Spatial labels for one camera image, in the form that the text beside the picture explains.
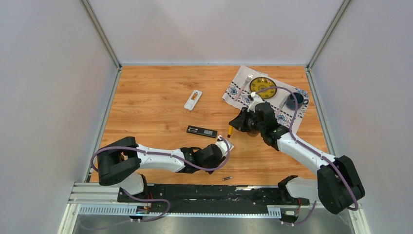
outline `gray floor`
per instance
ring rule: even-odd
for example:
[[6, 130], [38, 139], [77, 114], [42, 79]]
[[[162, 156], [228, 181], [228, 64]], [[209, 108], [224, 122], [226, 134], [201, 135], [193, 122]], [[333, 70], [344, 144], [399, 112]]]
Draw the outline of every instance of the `gray floor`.
[[[305, 218], [309, 209], [302, 208], [300, 218]], [[83, 226], [100, 228], [127, 220], [125, 216], [82, 215], [78, 217]], [[347, 211], [334, 215], [325, 209], [316, 209], [303, 225], [287, 227], [279, 221], [263, 218], [189, 218], [165, 217], [149, 223], [126, 223], [102, 231], [87, 231], [78, 225], [74, 234], [354, 234]]]

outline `white remote control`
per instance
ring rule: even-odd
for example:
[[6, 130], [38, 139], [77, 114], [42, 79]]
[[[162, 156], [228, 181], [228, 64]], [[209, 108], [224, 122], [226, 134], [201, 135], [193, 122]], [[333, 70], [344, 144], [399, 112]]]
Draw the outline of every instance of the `white remote control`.
[[195, 89], [194, 92], [192, 92], [191, 96], [189, 96], [189, 99], [185, 103], [184, 108], [189, 111], [192, 111], [196, 103], [198, 102], [199, 98], [201, 97], [201, 95], [202, 95], [202, 92]]

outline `wooden tabletop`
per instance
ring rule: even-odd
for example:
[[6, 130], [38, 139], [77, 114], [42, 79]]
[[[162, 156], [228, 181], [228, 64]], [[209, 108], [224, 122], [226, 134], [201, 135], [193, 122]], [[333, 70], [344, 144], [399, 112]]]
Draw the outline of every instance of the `wooden tabletop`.
[[[323, 133], [303, 67], [251, 67], [270, 77], [304, 89], [310, 104], [297, 132], [303, 140], [327, 151]], [[216, 140], [186, 133], [188, 125], [218, 130], [226, 137], [228, 122], [240, 112], [221, 97], [238, 66], [130, 66], [120, 76], [101, 147], [127, 136], [151, 148], [204, 148]], [[193, 111], [184, 104], [194, 89], [203, 92]], [[267, 146], [260, 136], [250, 137], [234, 130], [228, 163], [213, 174], [193, 174], [143, 169], [148, 183], [277, 185], [290, 175], [315, 176], [292, 157]], [[98, 182], [97, 173], [91, 182]]]

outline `robotic arm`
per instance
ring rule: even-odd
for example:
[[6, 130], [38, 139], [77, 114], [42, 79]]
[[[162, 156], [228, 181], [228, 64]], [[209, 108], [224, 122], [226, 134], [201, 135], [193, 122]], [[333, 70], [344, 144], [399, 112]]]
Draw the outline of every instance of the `robotic arm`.
[[317, 180], [292, 175], [278, 183], [285, 198], [303, 197], [320, 201], [333, 214], [338, 214], [352, 205], [353, 199], [350, 193], [327, 160], [341, 172], [355, 198], [359, 200], [364, 197], [363, 185], [349, 157], [337, 158], [322, 152], [293, 134], [294, 139], [287, 127], [278, 124], [270, 103], [263, 101], [255, 93], [251, 94], [250, 99], [252, 100], [250, 106], [244, 107], [239, 115], [229, 122], [229, 125], [251, 136], [261, 134], [267, 145], [292, 156], [317, 175]]
[[134, 173], [137, 169], [165, 169], [177, 173], [194, 173], [201, 167], [216, 168], [226, 159], [228, 146], [229, 150], [234, 148], [229, 141], [225, 143], [219, 139], [215, 144], [210, 144], [204, 149], [184, 147], [162, 150], [136, 144], [135, 138], [128, 136], [102, 148], [101, 153], [95, 153], [99, 165], [99, 184], [102, 186], [117, 184], [131, 195], [139, 194], [144, 191], [146, 181], [144, 176]]

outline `mug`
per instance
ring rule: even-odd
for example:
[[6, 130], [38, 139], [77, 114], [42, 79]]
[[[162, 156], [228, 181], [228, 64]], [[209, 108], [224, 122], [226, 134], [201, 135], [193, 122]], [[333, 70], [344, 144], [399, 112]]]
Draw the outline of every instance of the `mug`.
[[[297, 98], [297, 104], [298, 104], [298, 109], [304, 104], [307, 105], [308, 104], [308, 99], [304, 99], [304, 96], [301, 95], [300, 93], [294, 93], [294, 95]], [[285, 102], [285, 104], [287, 105], [288, 108], [290, 108], [291, 110], [295, 110], [296, 109], [296, 104], [294, 101], [294, 97], [292, 94], [290, 94], [290, 96], [288, 96], [287, 101]]]

